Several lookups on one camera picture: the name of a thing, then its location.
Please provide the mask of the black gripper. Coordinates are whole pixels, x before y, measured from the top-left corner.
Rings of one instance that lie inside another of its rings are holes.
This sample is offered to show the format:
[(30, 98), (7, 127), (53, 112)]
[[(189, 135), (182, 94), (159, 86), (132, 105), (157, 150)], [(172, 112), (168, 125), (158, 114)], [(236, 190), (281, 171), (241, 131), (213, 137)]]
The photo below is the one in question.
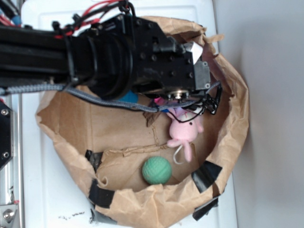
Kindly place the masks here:
[(132, 91), (151, 98), (186, 102), (189, 110), (217, 112), (222, 88), (212, 84), (203, 57), (206, 28), (188, 20), (141, 17), (133, 20), (134, 82)]

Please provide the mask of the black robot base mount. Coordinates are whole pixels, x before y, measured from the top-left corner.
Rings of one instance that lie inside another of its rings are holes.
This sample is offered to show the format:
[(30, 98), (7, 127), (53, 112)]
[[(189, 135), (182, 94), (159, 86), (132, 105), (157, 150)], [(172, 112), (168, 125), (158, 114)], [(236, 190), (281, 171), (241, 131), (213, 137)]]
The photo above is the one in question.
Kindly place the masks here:
[(13, 154), (13, 111), (0, 99), (0, 170), (12, 159)]

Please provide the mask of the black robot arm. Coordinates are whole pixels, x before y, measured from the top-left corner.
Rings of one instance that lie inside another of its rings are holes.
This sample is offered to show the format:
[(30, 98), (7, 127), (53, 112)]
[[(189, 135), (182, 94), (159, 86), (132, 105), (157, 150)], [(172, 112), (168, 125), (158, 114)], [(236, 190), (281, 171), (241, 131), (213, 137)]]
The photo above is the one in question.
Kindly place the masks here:
[(120, 14), (69, 36), (0, 28), (1, 95), (64, 91), (84, 101), (155, 113), (217, 111), (222, 88), (209, 66), (150, 20)]

